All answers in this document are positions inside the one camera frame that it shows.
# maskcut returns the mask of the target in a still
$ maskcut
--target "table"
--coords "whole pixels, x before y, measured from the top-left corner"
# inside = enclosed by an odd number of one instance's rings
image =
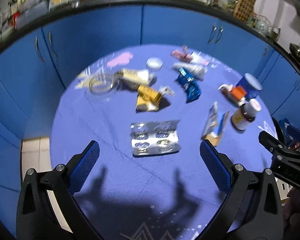
[[[241,76],[201,53],[217,68],[208,68],[204,81],[199,81],[201,97],[186,104],[186,94],[175,82],[178,73],[172,70],[177,59],[170,54],[175,49],[181,50],[177,46],[153,44],[114,52],[85,69],[61,97],[50,138],[51,164],[52,167],[66,164],[91,140],[100,144],[100,157],[74,198],[105,240],[194,239],[225,197],[200,157],[200,137],[213,102],[218,102],[222,112],[234,113],[235,106],[223,97],[218,87],[236,84]],[[137,92],[123,90],[98,98],[87,88],[87,78],[97,71],[118,71],[123,67],[144,69],[150,57],[163,60],[162,69],[155,72],[157,82],[152,87],[158,90],[161,85],[170,86],[176,93],[174,97],[165,96],[171,103],[165,109],[136,113]],[[274,137],[276,133],[266,106],[261,98],[257,100],[262,111],[255,122],[239,133],[228,120],[217,150],[247,170],[263,171],[270,166],[272,155],[259,144],[258,135],[262,130]],[[155,157],[132,156],[132,122],[179,119],[180,152]]]

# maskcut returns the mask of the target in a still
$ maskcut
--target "black countertop edge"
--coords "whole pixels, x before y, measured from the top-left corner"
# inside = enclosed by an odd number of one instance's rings
[[[293,59],[291,59],[291,55],[285,51],[280,45],[271,43],[266,37],[257,33],[255,30],[247,26],[244,22],[237,20],[231,14],[228,14],[220,9],[216,9],[209,6],[204,6],[202,3],[193,1],[193,0],[91,0],[80,3],[78,8],[69,8],[64,7],[57,9],[49,14],[42,16],[28,25],[24,26],[18,31],[15,31],[4,43],[0,44],[0,54],[7,49],[11,44],[13,44],[16,40],[22,38],[26,34],[34,31],[35,29],[42,27],[46,24],[54,22],[56,20],[62,19],[64,17],[78,14],[84,11],[102,8],[102,7],[110,7],[116,5],[136,5],[136,4],[149,4],[149,5],[163,5],[169,7],[182,8],[187,10],[192,10],[200,13],[204,13],[215,18],[219,18],[223,21],[231,23],[253,35],[257,38],[263,40],[270,46],[272,46],[276,51],[278,51],[296,70],[296,72],[300,75],[300,65],[298,65]]]

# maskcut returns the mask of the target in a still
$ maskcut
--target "white wall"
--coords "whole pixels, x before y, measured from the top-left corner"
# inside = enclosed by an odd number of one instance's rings
[[[257,0],[255,13],[269,19],[275,27],[281,28],[278,44],[289,51],[290,43],[300,43],[300,17],[293,5],[294,0]]]

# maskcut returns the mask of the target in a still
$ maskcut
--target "tile floor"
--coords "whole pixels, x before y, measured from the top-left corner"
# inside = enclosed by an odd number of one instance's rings
[[[48,137],[32,139],[22,142],[22,179],[30,168],[35,168],[37,172],[51,171],[50,162],[50,141]],[[59,221],[60,226],[71,232],[60,208],[54,193],[48,190],[51,205]]]

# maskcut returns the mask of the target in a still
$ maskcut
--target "blue wrapper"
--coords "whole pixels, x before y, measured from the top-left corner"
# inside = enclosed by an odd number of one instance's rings
[[[201,90],[193,75],[185,68],[179,69],[177,82],[184,88],[187,94],[187,103],[197,100],[201,95]]]

